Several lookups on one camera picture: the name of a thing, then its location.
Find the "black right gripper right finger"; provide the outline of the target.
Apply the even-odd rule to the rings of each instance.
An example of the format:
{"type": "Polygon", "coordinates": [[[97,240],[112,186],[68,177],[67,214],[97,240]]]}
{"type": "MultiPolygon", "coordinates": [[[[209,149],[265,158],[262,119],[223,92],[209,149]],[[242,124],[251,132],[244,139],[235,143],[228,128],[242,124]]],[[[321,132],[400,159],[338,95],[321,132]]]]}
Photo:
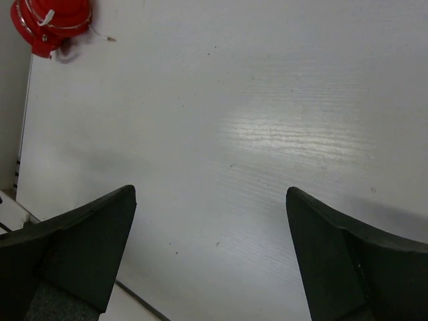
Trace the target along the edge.
{"type": "Polygon", "coordinates": [[[427,319],[427,244],[297,187],[287,190],[286,211],[312,320],[427,319]]]}

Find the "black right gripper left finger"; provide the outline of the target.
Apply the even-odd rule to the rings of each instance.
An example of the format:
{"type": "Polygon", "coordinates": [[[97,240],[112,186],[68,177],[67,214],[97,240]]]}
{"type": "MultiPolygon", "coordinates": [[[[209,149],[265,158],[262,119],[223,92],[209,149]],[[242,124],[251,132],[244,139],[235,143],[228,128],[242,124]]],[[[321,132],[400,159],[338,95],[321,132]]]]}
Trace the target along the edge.
{"type": "Polygon", "coordinates": [[[84,206],[1,235],[2,320],[98,320],[136,211],[125,185],[84,206]]]}

